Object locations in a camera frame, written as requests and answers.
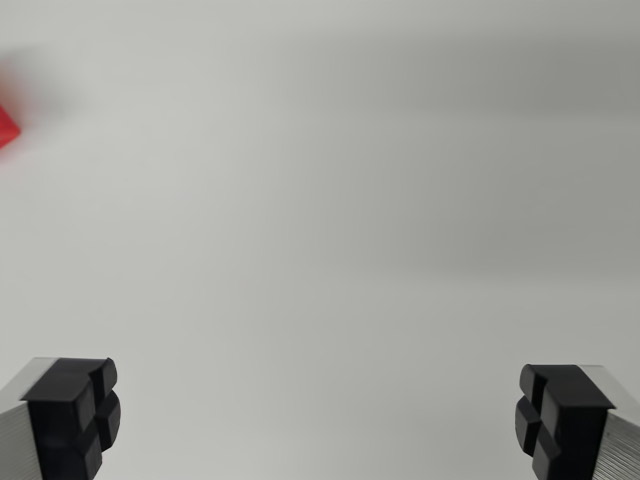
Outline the black-padded silver gripper left finger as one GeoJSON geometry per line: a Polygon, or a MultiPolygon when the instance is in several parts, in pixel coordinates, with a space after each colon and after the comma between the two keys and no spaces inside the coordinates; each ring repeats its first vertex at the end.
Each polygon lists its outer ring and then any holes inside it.
{"type": "Polygon", "coordinates": [[[110,359],[30,360],[1,388],[1,477],[89,480],[118,435],[110,359]]]}

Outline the black-padded silver gripper right finger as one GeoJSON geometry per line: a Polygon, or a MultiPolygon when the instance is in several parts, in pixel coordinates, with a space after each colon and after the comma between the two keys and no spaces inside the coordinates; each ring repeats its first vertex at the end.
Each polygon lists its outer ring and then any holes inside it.
{"type": "Polygon", "coordinates": [[[639,479],[639,400],[599,365],[523,366],[515,433],[538,479],[639,479]]]}

